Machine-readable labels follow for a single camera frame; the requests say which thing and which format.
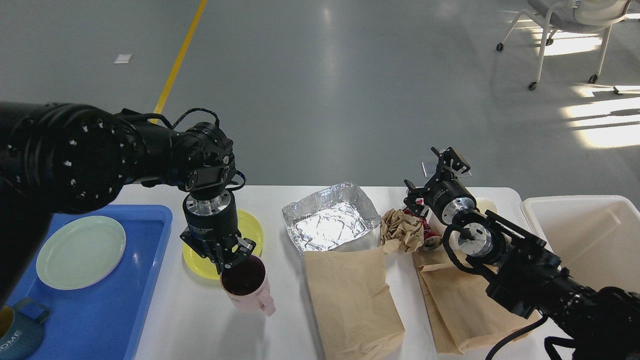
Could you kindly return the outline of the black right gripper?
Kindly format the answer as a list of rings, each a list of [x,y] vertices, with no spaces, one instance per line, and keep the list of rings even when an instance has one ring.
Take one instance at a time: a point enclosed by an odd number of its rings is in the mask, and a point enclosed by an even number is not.
[[[471,177],[471,166],[452,146],[442,150],[432,146],[430,150],[438,158],[434,175],[430,178],[434,182],[416,187],[404,179],[407,194],[403,203],[414,217],[425,219],[430,209],[442,224],[451,225],[459,212],[477,210],[476,199],[457,180]]]

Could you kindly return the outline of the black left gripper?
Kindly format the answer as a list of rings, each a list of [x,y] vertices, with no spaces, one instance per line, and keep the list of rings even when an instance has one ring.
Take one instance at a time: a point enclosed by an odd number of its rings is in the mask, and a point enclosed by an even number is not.
[[[242,264],[258,245],[254,240],[238,237],[235,196],[224,190],[210,200],[197,200],[189,194],[182,203],[187,223],[179,235],[184,245],[202,262],[206,261],[221,275],[226,258],[226,272]]]

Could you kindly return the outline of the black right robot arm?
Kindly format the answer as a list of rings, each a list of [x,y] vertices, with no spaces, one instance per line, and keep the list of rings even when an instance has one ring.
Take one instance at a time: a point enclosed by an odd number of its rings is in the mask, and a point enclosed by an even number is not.
[[[438,162],[423,187],[405,180],[403,200],[412,214],[432,213],[445,226],[442,245],[460,271],[487,280],[486,294],[519,317],[537,310],[541,319],[497,342],[499,350],[552,319],[567,338],[548,336],[544,349],[560,359],[557,347],[573,349],[574,360],[637,360],[640,349],[639,294],[607,286],[599,291],[577,283],[547,242],[491,210],[480,212],[458,178],[471,170],[453,148],[431,148]]]

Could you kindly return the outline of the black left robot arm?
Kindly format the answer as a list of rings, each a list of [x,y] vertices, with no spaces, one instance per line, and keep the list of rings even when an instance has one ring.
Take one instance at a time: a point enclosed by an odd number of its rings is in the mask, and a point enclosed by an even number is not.
[[[162,114],[86,104],[0,105],[1,303],[45,239],[54,214],[81,215],[112,203],[124,186],[176,187],[187,194],[180,235],[222,275],[254,253],[238,228],[234,192],[245,175],[220,118],[176,130]]]

